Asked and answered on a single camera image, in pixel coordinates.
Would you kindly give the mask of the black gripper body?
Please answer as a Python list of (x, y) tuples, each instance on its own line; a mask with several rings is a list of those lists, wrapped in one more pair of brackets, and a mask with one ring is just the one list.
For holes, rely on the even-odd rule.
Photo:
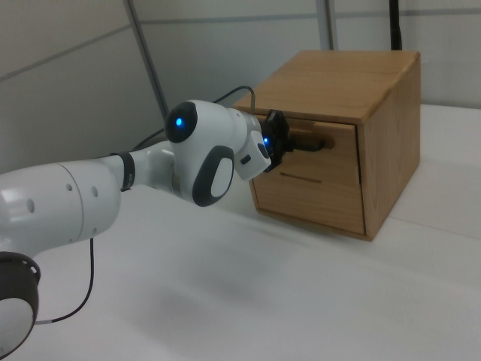
[(262, 123), (262, 137), (264, 145), (271, 160), (271, 164), (265, 169), (265, 172), (270, 172), (273, 168), (280, 164), (280, 126), (278, 120), (280, 112), (270, 112)]

